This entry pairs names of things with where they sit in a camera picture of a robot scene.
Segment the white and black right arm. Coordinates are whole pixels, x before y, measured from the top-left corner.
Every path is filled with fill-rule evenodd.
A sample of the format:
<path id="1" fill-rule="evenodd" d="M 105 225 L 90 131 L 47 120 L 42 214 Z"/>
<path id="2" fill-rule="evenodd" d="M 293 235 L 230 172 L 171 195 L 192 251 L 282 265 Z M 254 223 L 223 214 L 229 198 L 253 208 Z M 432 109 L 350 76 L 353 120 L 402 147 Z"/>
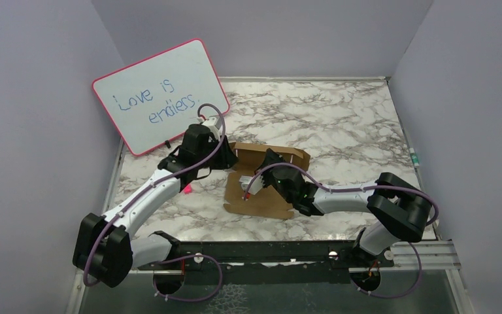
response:
<path id="1" fill-rule="evenodd" d="M 241 181 L 243 198 L 270 186 L 308 217 L 336 212 L 371 213 L 376 222 L 360 231 L 348 255 L 359 266 L 369 265 L 394 243 L 419 242 L 426 226 L 433 224 L 439 214 L 427 194 L 393 173 L 383 172 L 368 183 L 326 185 L 269 148 L 254 176 Z"/>

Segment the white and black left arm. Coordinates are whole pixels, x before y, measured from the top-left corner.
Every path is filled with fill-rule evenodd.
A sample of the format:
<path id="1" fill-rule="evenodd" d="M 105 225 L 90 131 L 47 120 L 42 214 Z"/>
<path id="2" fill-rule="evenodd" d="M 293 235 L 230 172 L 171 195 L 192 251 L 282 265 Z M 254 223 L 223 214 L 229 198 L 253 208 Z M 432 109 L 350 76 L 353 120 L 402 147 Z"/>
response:
<path id="1" fill-rule="evenodd" d="M 153 234 L 133 236 L 165 202 L 198 180 L 201 169 L 225 170 L 237 163 L 221 122 L 191 124 L 182 142 L 158 164 L 157 170 L 120 205 L 96 215 L 87 214 L 78 229 L 73 265 L 82 270 L 87 287 L 118 286 L 132 268 L 157 262 L 169 269 L 179 260 L 173 238 Z"/>

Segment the brown cardboard box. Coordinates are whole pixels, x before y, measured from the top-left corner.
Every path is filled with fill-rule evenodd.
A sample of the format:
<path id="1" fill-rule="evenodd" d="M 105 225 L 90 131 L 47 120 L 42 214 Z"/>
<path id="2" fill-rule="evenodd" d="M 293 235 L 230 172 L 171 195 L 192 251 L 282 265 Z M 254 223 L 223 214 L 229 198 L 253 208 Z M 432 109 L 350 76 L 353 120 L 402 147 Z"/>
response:
<path id="1" fill-rule="evenodd" d="M 305 171 L 309 169 L 310 154 L 300 148 L 232 142 L 229 144 L 239 161 L 227 177 L 224 209 L 228 213 L 290 219 L 293 205 L 271 184 L 271 170 L 262 173 L 246 191 L 251 178 L 264 166 L 288 162 Z"/>

